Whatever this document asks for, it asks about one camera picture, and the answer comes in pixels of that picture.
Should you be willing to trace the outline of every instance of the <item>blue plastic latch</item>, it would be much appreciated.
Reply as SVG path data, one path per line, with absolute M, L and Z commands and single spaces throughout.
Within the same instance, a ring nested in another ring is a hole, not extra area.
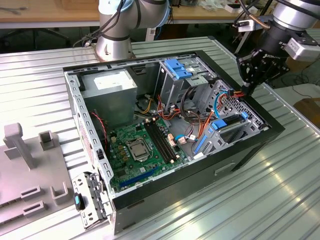
M 175 75 L 176 79 L 186 79 L 192 77 L 192 73 L 188 72 L 184 65 L 177 59 L 168 59 L 164 61 L 168 69 Z
M 243 117 L 244 120 L 247 120 L 247 118 L 248 118 L 249 116 L 248 116 L 248 113 L 246 113 L 245 111 L 243 111 L 243 112 L 241 113 L 241 117 Z
M 196 147 L 194 154 L 197 154 L 201 146 L 204 144 L 205 140 L 207 139 L 207 136 L 204 135 L 199 143 L 199 145 Z
M 75 204 L 79 204 L 80 203 L 79 196 L 75 196 L 74 201 L 75 201 Z
M 214 130 L 218 130 L 220 128 L 227 126 L 226 122 L 223 119 L 218 119 L 214 121 L 211 125 L 214 128 Z

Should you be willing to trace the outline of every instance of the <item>blue cable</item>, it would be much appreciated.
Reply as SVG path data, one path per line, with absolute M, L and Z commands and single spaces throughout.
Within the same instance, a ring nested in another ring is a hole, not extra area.
M 156 37 L 154 38 L 155 40 L 157 40 L 157 38 L 159 37 L 160 33 L 161 33 L 161 29 L 162 29 L 162 26 L 160 27 L 160 30 L 158 32 L 158 34 L 156 35 Z
M 217 102 L 218 102 L 219 96 L 222 94 L 227 94 L 227 93 L 228 93 L 227 91 L 222 91 L 215 97 L 214 104 L 213 104 L 213 110 L 214 110 L 214 114 L 216 115 L 216 117 L 218 119 L 220 118 L 218 110 L 217 110 Z
M 182 137 L 184 137 L 185 135 L 183 135 L 183 134 L 180 134 L 180 135 L 178 135 L 178 136 L 176 136 L 175 138 L 174 138 L 174 140 L 178 140 L 179 138 L 182 138 Z

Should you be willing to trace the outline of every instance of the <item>cpu socket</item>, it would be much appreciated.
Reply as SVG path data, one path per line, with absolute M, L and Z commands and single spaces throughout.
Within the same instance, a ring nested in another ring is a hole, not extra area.
M 135 141 L 129 143 L 129 151 L 135 161 L 144 162 L 150 156 L 145 140 L 137 138 Z

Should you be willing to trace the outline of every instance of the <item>metal table surface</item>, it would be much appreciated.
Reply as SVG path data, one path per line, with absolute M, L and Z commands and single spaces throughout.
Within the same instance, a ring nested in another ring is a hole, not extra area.
M 235 59 L 207 37 L 138 42 L 136 56 L 204 50 L 236 81 Z M 95 63 L 92 48 L 0 55 L 0 122 L 20 122 L 24 138 L 58 133 L 71 178 L 90 169 L 72 119 L 62 67 Z M 113 236 L 103 223 L 84 231 L 74 206 L 4 239 L 319 239 L 319 130 L 263 85 L 254 98 L 285 131 L 245 167 Z

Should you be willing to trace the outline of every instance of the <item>table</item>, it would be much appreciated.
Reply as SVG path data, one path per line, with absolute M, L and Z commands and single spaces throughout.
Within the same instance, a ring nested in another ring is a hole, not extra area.
M 60 0 L 2 0 L 1 7 L 28 7 L 15 15 L 0 10 L 0 29 L 60 28 L 99 26 L 97 10 L 65 10 Z M 224 9 L 207 11 L 200 6 L 173 7 L 172 24 L 232 23 L 237 13 Z M 146 41 L 153 41 L 156 28 L 148 28 Z
M 196 37 L 132 44 L 137 57 L 203 50 L 241 83 L 235 57 L 216 40 Z M 95 63 L 91 47 L 0 55 L 0 129 L 19 121 L 24 137 L 59 135 L 71 178 L 90 169 L 72 119 L 62 67 Z M 4 239 L 319 239 L 320 131 L 267 85 L 253 97 L 285 131 L 243 168 L 126 229 L 103 223 L 84 231 L 74 206 Z

